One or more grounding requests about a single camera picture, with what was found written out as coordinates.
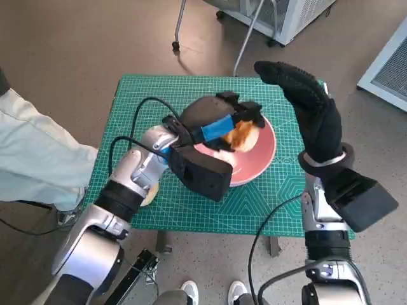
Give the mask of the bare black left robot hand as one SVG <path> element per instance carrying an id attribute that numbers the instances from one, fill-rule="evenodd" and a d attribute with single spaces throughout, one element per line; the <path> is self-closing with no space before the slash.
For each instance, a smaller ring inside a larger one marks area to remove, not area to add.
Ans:
<path id="1" fill-rule="evenodd" d="M 233 91 L 204 96 L 192 102 L 179 117 L 194 144 L 214 151 L 247 152 L 257 140 L 254 134 L 265 127 L 262 105 L 239 101 Z"/>

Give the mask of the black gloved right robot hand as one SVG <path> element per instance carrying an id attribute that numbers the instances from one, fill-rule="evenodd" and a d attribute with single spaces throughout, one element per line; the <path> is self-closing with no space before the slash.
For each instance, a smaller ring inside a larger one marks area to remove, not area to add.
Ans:
<path id="1" fill-rule="evenodd" d="M 317 78 L 284 62 L 257 61 L 254 70 L 268 85 L 279 86 L 292 105 L 306 153 L 323 163 L 342 154 L 341 117 Z"/>

